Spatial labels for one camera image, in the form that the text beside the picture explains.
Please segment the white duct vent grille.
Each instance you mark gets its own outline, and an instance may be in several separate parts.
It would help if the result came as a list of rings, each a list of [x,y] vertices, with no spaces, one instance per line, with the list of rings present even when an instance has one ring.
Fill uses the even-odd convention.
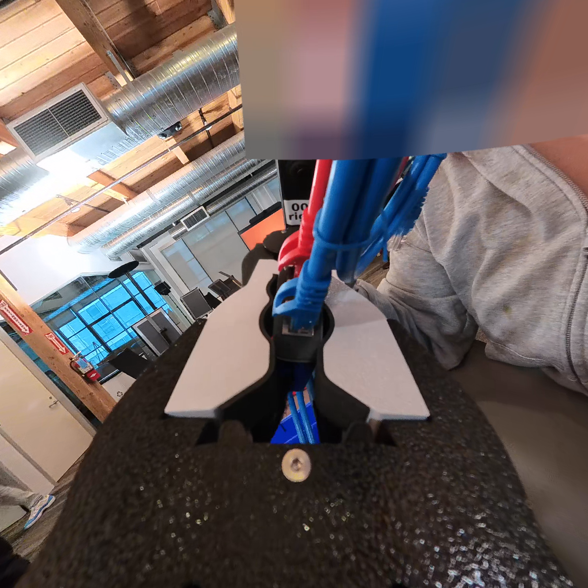
[[[111,121],[100,100],[80,83],[6,126],[27,154],[41,161]]]

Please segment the orange screen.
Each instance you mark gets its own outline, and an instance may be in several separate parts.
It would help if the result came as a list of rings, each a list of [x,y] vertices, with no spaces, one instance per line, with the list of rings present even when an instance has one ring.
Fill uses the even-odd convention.
[[[239,236],[247,249],[251,251],[257,244],[262,244],[264,239],[272,232],[281,232],[285,228],[283,213],[276,211],[268,217],[260,220],[257,224],[243,229]]]

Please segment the person's grey hoodie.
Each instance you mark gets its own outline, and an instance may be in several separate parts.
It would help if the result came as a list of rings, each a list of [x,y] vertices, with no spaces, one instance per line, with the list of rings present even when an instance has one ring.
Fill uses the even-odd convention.
[[[523,145],[448,154],[408,247],[443,266],[489,358],[587,394],[587,195],[562,171]]]

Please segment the large silver air duct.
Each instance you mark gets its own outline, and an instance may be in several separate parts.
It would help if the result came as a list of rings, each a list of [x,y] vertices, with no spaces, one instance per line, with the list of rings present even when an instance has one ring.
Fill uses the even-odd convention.
[[[20,148],[1,159],[1,224],[53,198],[240,84],[236,24],[100,100],[112,121],[41,161]]]

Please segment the wooden beam with red stickers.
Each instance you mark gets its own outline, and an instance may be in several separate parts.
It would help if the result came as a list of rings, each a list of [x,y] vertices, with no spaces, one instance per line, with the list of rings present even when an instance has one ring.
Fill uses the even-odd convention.
[[[71,367],[73,353],[25,303],[3,274],[1,274],[1,316],[92,415],[99,422],[104,422],[116,405],[114,398],[98,382],[86,379]]]

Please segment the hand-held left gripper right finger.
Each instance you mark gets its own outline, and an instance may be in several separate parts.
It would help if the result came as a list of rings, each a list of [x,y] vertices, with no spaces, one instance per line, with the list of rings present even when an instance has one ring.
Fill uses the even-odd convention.
[[[322,355],[340,422],[426,420],[430,411],[385,315],[334,273],[326,297],[334,319]]]

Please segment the white door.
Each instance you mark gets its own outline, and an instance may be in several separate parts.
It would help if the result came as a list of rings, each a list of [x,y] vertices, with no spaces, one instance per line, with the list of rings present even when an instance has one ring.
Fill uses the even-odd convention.
[[[1,330],[1,435],[55,485],[92,443],[96,429]]]

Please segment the black network adapter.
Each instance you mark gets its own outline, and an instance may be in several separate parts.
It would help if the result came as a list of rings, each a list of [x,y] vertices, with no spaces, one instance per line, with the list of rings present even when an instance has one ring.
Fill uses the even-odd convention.
[[[291,329],[292,317],[286,314],[275,315],[273,311],[278,306],[289,305],[295,300],[296,285],[288,286],[286,294],[278,294],[278,290],[285,283],[290,283],[293,277],[293,268],[285,268],[277,277],[277,290],[272,305],[272,336],[275,344],[276,358],[285,362],[302,364],[315,364],[317,349],[323,339],[323,318],[319,315],[318,321],[310,328],[299,330]]]

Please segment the blue plastic bin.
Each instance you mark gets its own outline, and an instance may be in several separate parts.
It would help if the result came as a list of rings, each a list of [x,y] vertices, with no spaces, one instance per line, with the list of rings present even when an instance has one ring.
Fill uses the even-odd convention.
[[[306,403],[305,408],[307,421],[312,429],[313,438],[316,443],[319,443],[320,438],[313,403],[311,401]],[[300,442],[295,420],[291,414],[281,420],[270,442],[283,445],[297,444]]]

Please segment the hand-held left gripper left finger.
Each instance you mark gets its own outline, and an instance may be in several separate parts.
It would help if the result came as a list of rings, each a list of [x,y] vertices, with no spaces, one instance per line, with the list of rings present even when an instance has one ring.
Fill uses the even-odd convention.
[[[257,262],[246,285],[223,301],[206,320],[173,389],[165,414],[211,418],[261,380],[270,368],[270,342],[261,313],[270,302],[269,282],[277,261]]]

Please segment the grid window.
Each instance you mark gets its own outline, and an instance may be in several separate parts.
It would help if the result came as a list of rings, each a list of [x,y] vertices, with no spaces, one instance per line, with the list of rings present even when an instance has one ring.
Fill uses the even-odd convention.
[[[153,270],[134,270],[130,277],[86,275],[64,285],[32,308],[71,351],[97,366],[123,348],[139,345],[132,326],[153,312],[164,310],[177,324],[180,317],[155,289]]]

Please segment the red fire extinguisher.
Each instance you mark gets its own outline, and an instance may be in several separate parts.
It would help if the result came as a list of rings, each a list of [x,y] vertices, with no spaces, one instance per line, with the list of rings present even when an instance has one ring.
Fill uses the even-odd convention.
[[[81,352],[77,352],[70,358],[70,367],[89,382],[97,382],[100,379],[100,373]]]

